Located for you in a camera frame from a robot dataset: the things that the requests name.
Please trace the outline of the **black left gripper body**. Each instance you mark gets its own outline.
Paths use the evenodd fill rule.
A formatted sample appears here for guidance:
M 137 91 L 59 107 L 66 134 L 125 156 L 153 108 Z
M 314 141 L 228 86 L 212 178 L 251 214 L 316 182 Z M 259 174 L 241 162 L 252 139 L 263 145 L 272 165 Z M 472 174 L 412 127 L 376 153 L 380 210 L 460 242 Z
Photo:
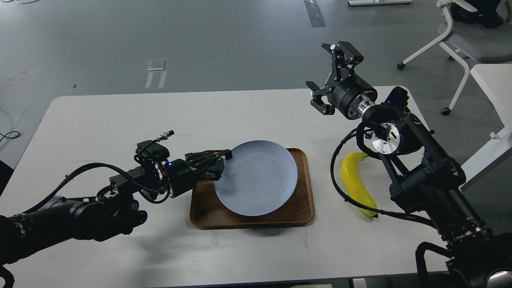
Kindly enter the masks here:
M 199 176 L 184 159 L 166 164 L 166 175 L 170 185 L 170 198 L 176 198 L 190 191 L 199 181 Z

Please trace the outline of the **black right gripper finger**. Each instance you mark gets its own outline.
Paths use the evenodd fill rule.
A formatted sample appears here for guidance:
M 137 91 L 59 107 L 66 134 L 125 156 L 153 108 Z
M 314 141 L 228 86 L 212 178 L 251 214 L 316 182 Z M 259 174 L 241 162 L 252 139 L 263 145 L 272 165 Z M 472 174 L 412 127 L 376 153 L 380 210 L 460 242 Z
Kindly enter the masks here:
M 333 88 L 326 86 L 325 88 L 318 87 L 314 82 L 306 82 L 306 86 L 311 90 L 312 100 L 310 102 L 316 110 L 322 115 L 333 115 L 335 113 L 335 107 L 333 104 L 326 104 L 323 100 L 323 96 L 328 96 L 333 92 Z
M 352 76 L 355 74 L 355 66 L 364 60 L 362 53 L 349 42 L 339 41 L 337 44 L 323 43 L 322 48 L 332 58 L 331 73 L 326 80 L 327 84 L 334 84 Z

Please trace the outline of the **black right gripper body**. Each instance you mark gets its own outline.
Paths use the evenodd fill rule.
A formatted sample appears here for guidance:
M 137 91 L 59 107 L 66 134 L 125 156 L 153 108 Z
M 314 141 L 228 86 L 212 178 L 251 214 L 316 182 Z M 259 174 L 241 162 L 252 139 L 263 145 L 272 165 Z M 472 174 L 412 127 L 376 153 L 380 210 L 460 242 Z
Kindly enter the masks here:
M 335 106 L 348 120 L 360 118 L 358 106 L 365 100 L 377 100 L 376 89 L 358 75 L 351 75 L 336 82 L 329 93 L 329 103 Z

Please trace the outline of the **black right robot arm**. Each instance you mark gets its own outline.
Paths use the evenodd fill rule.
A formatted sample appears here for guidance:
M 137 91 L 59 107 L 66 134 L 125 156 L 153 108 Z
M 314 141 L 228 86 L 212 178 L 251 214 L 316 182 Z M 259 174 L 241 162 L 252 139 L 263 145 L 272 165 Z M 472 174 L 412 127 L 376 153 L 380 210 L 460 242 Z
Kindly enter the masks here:
M 433 137 L 433 130 L 408 108 L 408 92 L 394 87 L 376 103 L 375 88 L 355 73 L 364 57 L 351 43 L 323 43 L 331 56 L 331 73 L 323 87 L 313 81 L 311 105 L 323 115 L 340 111 L 348 120 L 361 119 L 336 147 L 330 177 L 344 201 L 365 210 L 431 226 L 446 247 L 422 242 L 415 251 L 417 275 L 430 288 L 424 254 L 430 250 L 448 258 L 446 267 L 459 288 L 510 288 L 511 234 L 493 235 L 460 190 L 466 175 L 458 162 Z M 356 139 L 360 151 L 381 160 L 391 179 L 390 199 L 402 212 L 371 208 L 344 192 L 334 176 L 342 146 Z

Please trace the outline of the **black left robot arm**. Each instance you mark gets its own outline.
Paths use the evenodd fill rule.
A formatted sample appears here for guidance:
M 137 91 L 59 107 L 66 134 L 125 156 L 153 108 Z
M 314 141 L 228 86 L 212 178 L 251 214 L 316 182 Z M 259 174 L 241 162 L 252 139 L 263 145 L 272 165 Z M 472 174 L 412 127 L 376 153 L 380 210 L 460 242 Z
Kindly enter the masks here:
M 174 134 L 139 142 L 134 160 L 138 166 L 123 171 L 101 162 L 75 169 L 47 197 L 28 210 L 1 217 L 1 278 L 5 288 L 14 286 L 12 273 L 5 268 L 40 250 L 70 239 L 105 241 L 128 235 L 144 224 L 148 213 L 134 197 L 139 193 L 151 204 L 161 204 L 194 188 L 197 182 L 217 181 L 225 163 L 232 159 L 229 149 L 219 152 L 187 153 L 184 159 L 169 161 L 167 148 L 160 144 Z M 90 197 L 66 198 L 57 193 L 75 177 L 94 168 L 109 168 L 117 175 L 108 186 Z

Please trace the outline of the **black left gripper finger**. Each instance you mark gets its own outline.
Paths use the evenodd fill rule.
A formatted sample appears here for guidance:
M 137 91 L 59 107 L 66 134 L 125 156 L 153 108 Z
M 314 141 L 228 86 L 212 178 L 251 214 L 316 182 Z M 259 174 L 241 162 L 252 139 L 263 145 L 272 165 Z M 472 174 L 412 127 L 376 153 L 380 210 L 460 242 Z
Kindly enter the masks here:
M 185 155 L 185 162 L 189 165 L 212 165 L 219 159 L 232 159 L 232 151 L 225 149 L 220 152 L 194 152 Z
M 192 168 L 197 180 L 219 180 L 225 169 L 225 159 L 204 160 L 192 164 Z

